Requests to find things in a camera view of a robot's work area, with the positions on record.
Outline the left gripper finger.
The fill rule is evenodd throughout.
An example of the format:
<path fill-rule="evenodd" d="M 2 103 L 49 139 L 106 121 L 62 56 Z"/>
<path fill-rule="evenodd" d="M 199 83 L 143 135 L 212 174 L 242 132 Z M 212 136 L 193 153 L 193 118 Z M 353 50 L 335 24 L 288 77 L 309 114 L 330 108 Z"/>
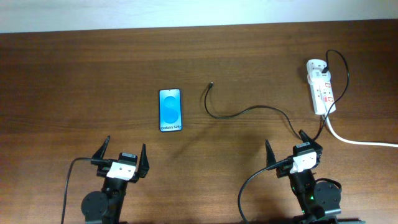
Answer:
<path fill-rule="evenodd" d="M 142 150 L 141 150 L 141 155 L 140 155 L 140 160 L 139 160 L 139 166 L 137 173 L 140 178 L 144 178 L 148 171 L 150 169 L 149 161 L 147 158 L 147 153 L 146 153 L 146 145 L 142 145 Z"/>
<path fill-rule="evenodd" d="M 93 154 L 92 159 L 102 159 L 104 157 L 104 154 L 109 144 L 109 140 L 110 136 L 107 136 L 101 147 Z"/>

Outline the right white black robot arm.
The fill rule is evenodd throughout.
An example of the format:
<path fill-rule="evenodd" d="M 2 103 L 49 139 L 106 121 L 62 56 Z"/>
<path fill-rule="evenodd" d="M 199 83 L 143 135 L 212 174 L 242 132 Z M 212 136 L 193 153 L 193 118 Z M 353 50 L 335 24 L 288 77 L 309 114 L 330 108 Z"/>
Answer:
<path fill-rule="evenodd" d="M 341 213 L 341 184 L 327 178 L 314 178 L 312 169 L 320 163 L 323 148 L 304 131 L 303 143 L 293 147 L 293 154 L 277 162 L 269 141 L 265 142 L 267 170 L 275 170 L 278 178 L 288 177 L 302 214 L 295 223 L 338 223 Z"/>

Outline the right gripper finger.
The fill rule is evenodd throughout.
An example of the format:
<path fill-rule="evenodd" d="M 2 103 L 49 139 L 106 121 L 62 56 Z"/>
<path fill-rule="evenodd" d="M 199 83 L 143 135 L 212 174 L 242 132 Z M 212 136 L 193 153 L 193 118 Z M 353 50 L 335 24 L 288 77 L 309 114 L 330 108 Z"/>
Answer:
<path fill-rule="evenodd" d="M 308 136 L 304 130 L 300 130 L 299 135 L 301 137 L 301 140 L 303 141 L 303 143 L 308 143 L 309 145 L 314 145 L 316 142 L 314 139 L 312 139 L 310 136 Z"/>
<path fill-rule="evenodd" d="M 265 147 L 266 147 L 266 167 L 270 169 L 275 163 L 275 155 L 271 148 L 270 142 L 266 139 L 265 140 Z"/>

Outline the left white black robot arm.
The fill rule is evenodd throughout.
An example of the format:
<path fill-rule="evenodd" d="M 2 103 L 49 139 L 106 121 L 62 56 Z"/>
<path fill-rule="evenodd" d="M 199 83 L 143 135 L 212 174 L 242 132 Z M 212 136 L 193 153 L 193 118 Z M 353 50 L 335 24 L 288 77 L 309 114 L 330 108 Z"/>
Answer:
<path fill-rule="evenodd" d="M 135 184 L 145 178 L 149 169 L 146 145 L 141 154 L 122 152 L 117 159 L 105 159 L 110 137 L 91 157 L 91 164 L 97 167 L 96 175 L 104 179 L 99 191 L 88 193 L 81 203 L 86 223 L 119 223 L 128 184 Z"/>

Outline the blue screen Galaxy smartphone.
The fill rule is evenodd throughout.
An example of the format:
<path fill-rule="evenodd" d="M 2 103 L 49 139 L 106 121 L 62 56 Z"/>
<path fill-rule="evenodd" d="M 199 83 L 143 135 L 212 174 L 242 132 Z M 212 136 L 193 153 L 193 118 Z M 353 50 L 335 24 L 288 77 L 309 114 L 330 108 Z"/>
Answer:
<path fill-rule="evenodd" d="M 180 89 L 159 91 L 159 127 L 163 133 L 183 129 Z"/>

